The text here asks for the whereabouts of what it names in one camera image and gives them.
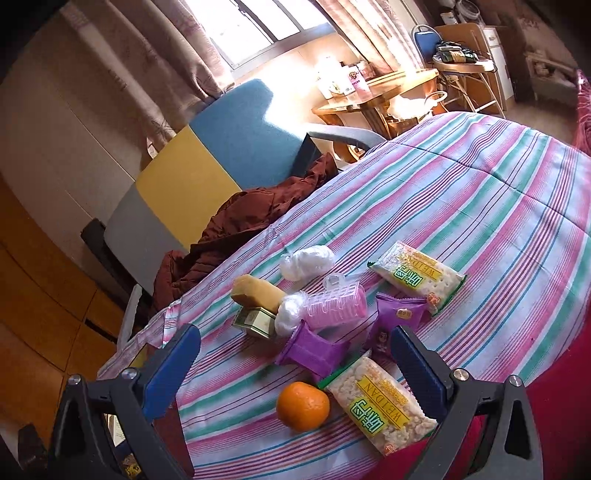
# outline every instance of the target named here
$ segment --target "orange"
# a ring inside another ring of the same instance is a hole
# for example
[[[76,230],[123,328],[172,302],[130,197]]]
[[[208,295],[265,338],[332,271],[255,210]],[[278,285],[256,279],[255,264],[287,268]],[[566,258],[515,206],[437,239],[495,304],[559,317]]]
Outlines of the orange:
[[[329,416],[328,395],[304,382],[286,386],[277,398],[277,417],[297,432],[318,428]]]

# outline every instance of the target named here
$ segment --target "screw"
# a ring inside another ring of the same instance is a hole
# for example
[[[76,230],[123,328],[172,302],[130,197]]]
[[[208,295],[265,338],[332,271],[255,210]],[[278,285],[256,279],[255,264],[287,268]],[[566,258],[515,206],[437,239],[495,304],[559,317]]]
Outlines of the screw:
[[[456,377],[460,382],[465,382],[470,378],[470,374],[463,368],[456,368],[453,371],[453,376]]]
[[[68,385],[77,385],[82,381],[82,377],[78,374],[72,375],[68,378]]]
[[[124,378],[125,380],[133,380],[137,376],[138,376],[138,371],[137,371],[137,369],[135,369],[133,367],[126,368],[121,372],[121,377]]]
[[[520,387],[523,385],[523,380],[517,375],[509,375],[509,383],[514,387]]]

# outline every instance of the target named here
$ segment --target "window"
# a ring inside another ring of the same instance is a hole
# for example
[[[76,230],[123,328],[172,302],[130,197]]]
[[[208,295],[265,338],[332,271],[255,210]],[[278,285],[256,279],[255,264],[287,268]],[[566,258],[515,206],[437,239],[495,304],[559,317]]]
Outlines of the window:
[[[187,0],[235,77],[333,28],[309,0]]]

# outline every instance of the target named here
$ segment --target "beige curtain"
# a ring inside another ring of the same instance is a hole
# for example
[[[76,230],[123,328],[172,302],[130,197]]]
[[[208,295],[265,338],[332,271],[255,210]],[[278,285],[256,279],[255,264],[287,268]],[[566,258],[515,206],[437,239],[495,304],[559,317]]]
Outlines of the beige curtain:
[[[72,0],[60,13],[125,93],[156,150],[232,86],[184,0]]]
[[[380,75],[422,68],[388,0],[316,0]]]

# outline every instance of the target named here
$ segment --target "chair backrest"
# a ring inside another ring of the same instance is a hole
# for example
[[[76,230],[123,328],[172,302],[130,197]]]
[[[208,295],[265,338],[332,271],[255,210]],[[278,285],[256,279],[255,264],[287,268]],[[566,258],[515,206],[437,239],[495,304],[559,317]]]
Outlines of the chair backrest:
[[[410,33],[414,45],[423,57],[423,63],[433,63],[433,55],[437,52],[436,47],[443,39],[441,35],[429,25],[415,25]]]
[[[260,80],[199,113],[139,175],[105,229],[105,242],[149,293],[169,250],[187,252],[231,195],[285,180],[305,137]]]

